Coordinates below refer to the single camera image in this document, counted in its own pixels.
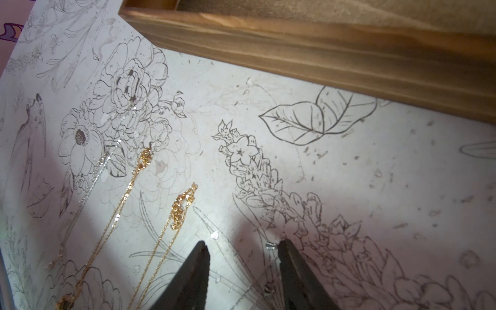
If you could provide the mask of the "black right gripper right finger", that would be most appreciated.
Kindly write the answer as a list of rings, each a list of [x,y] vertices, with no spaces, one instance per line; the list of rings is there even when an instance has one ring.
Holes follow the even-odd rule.
[[[291,310],[339,310],[290,240],[278,245],[284,305]]]

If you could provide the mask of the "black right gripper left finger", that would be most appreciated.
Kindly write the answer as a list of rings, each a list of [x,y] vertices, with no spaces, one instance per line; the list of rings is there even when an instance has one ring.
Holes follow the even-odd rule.
[[[199,241],[151,310],[204,310],[210,260],[208,247]]]

